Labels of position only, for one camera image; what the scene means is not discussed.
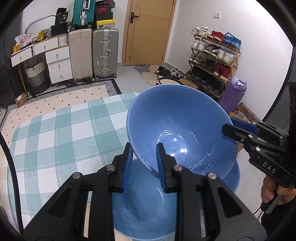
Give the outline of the blue bowl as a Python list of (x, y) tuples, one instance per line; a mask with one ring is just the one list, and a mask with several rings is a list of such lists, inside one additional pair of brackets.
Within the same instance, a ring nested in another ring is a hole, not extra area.
[(157, 175), (156, 147), (193, 173), (217, 174), (228, 185), (240, 179), (237, 142), (222, 133), (231, 120), (199, 90), (164, 84), (141, 92), (128, 109), (126, 129), (136, 157)]
[(163, 192), (160, 181), (133, 159), (128, 187), (112, 194), (113, 225), (133, 240), (172, 240), (176, 229), (177, 194)]

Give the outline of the cardboard box by rack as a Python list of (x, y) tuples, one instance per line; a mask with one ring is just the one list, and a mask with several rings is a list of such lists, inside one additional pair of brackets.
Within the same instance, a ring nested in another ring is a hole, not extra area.
[(248, 123), (259, 122), (257, 116), (243, 102), (240, 102), (236, 109), (229, 113), (229, 117), (236, 118), (241, 121), (246, 121)]

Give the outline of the purple bag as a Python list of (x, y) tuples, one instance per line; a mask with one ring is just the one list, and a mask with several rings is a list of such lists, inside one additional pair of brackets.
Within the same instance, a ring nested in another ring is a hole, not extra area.
[(222, 109), (225, 110), (227, 114), (233, 112), (238, 104), (240, 104), (245, 92), (247, 91), (247, 83), (237, 79), (232, 78), (230, 83), (227, 85), (219, 104)]

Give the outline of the shoe rack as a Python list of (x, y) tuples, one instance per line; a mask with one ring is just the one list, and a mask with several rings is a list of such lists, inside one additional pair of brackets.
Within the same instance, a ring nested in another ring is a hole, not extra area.
[(209, 33), (206, 26), (194, 27), (191, 34), (194, 40), (186, 78), (219, 102), (238, 68), (242, 41), (229, 32)]

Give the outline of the teal plaid tablecloth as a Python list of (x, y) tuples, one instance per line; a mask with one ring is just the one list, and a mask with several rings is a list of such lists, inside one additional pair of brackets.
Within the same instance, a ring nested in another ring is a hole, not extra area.
[(27, 225), (75, 172), (97, 172), (122, 154), (128, 141), (126, 117), (137, 94), (86, 101), (20, 124), (10, 152)]

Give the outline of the small cardboard box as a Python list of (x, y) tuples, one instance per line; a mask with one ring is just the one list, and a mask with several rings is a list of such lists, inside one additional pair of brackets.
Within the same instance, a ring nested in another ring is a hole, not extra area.
[(16, 99), (15, 99), (15, 103), (16, 103), (16, 107), (20, 108), (21, 106), (23, 106), (27, 101), (28, 98), (30, 96), (30, 93), (22, 93), (21, 95), (19, 95)]

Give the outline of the dotted floor mat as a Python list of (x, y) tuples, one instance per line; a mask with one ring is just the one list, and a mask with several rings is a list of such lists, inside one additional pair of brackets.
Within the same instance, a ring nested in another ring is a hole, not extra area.
[(4, 117), (1, 118), (1, 134), (7, 145), (10, 146), (17, 127), (28, 125), (29, 120), (32, 118), (117, 94), (121, 94), (121, 90), (116, 81), (114, 79), (107, 79), (61, 88), (41, 94), (35, 98), (32, 97), (20, 108), (12, 104), (6, 110), (2, 110)]

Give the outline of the woven laundry basket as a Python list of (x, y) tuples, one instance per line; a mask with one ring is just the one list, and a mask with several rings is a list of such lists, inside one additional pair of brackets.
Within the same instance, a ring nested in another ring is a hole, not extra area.
[(29, 92), (33, 97), (45, 92), (50, 87), (47, 65), (41, 58), (37, 59), (35, 65), (27, 65), (25, 72), (30, 86)]

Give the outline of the silver suitcase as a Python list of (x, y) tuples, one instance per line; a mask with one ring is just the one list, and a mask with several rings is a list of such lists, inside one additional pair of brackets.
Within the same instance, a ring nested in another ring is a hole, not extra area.
[(93, 74), (99, 78), (117, 77), (119, 30), (105, 28), (93, 31)]

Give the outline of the white drawer desk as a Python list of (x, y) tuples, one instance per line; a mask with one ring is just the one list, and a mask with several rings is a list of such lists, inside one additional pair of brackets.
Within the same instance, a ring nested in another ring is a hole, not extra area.
[(62, 34), (25, 47), (11, 56), (13, 67), (22, 63), (33, 64), (33, 59), (41, 58), (49, 74), (50, 82), (57, 84), (73, 78), (68, 35)]

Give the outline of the beige suitcase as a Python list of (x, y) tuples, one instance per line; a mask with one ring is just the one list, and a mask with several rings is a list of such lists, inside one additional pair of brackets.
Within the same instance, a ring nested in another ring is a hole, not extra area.
[(92, 29), (71, 31), (69, 33), (69, 48), (74, 80), (92, 77)]

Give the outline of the wooden door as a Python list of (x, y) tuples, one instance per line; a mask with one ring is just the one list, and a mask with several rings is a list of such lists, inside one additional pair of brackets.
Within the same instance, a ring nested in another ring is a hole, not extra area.
[(165, 60), (176, 1), (128, 1), (122, 62), (162, 65)]

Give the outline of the stacked shoe boxes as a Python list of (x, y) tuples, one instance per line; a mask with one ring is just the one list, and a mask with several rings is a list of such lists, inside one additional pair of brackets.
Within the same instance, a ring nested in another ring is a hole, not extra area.
[(114, 8), (115, 8), (114, 0), (95, 1), (93, 30), (97, 29), (97, 21), (113, 19), (112, 9)]

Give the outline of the teal suitcase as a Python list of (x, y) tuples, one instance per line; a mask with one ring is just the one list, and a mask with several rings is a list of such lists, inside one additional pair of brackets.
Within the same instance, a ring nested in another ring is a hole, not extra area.
[(75, 0), (72, 23), (79, 27), (93, 24), (95, 0)]

